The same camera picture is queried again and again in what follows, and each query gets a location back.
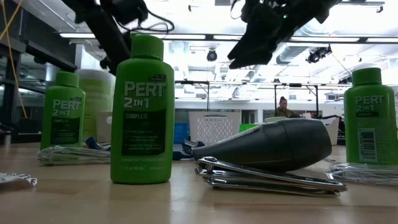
barcode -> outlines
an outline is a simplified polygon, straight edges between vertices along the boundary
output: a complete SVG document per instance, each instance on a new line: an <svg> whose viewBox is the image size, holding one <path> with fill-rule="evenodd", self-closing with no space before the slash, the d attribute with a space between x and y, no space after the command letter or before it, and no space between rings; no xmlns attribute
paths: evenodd
<svg viewBox="0 0 398 224"><path fill-rule="evenodd" d="M376 133L374 129L360 129L359 158L362 162L377 162Z"/></svg>

gray plastic object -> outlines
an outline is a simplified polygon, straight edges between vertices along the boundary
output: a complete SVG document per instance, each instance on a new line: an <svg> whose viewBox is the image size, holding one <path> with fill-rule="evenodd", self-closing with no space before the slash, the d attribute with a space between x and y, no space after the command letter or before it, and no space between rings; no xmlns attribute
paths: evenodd
<svg viewBox="0 0 398 224"><path fill-rule="evenodd" d="M284 119L239 133L218 143L193 149L204 156L274 172L310 166L331 154L325 125L317 119Z"/></svg>

blue bin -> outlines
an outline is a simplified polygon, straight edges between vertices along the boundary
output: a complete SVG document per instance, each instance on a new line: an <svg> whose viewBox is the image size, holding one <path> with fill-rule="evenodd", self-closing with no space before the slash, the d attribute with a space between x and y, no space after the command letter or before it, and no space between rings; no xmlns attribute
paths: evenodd
<svg viewBox="0 0 398 224"><path fill-rule="evenodd" d="M184 140L189 140L189 124L174 124L174 144L182 144Z"/></svg>

ceiling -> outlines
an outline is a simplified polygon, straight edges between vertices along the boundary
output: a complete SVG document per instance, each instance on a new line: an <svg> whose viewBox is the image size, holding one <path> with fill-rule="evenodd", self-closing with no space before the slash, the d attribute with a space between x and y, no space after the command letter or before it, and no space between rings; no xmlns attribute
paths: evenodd
<svg viewBox="0 0 398 224"><path fill-rule="evenodd" d="M229 0L145 0L145 2L152 12L174 22L175 34L243 34L245 31L244 22L231 18L239 15L239 6L236 6L237 10L230 12ZM324 24L312 20L295 35L398 36L398 23L392 22L398 21L396 13L398 1L384 0L384 2L384 10L381 13L376 12L378 6L335 6ZM191 5L191 12L188 10L188 5ZM58 32L90 32L86 24L74 23L74 12L61 0L29 0L24 1L22 6ZM150 17L143 26L150 26L156 22L158 21ZM96 40L79 40L79 42L84 44L86 50L97 59L105 56L105 53L98 48L99 43ZM234 45L235 42L168 40L165 41L164 58L175 68L176 80L272 82L278 78L281 82L287 83L338 83L354 69L374 66L383 70L391 69L396 64L395 58L398 58L398 45L331 44L333 55L318 63L309 64L305 59L309 51L319 47L319 44L288 43L279 45L267 66L229 70L226 56ZM215 49L218 54L215 62L208 62L206 59L210 49ZM235 89L228 87L223 91L229 94ZM258 86L250 87L251 95L273 93L273 90L266 91L258 89ZM219 90L213 91L213 96L219 92Z"/></svg>

security camera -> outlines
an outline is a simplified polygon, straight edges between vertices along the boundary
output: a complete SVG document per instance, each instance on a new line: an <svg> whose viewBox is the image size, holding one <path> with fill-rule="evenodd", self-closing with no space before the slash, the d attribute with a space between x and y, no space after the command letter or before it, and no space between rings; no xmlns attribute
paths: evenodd
<svg viewBox="0 0 398 224"><path fill-rule="evenodd" d="M214 62L215 60L217 60L217 53L216 53L216 50L211 49L211 50L209 50L209 52L207 53L207 61L208 61L208 62Z"/></svg>

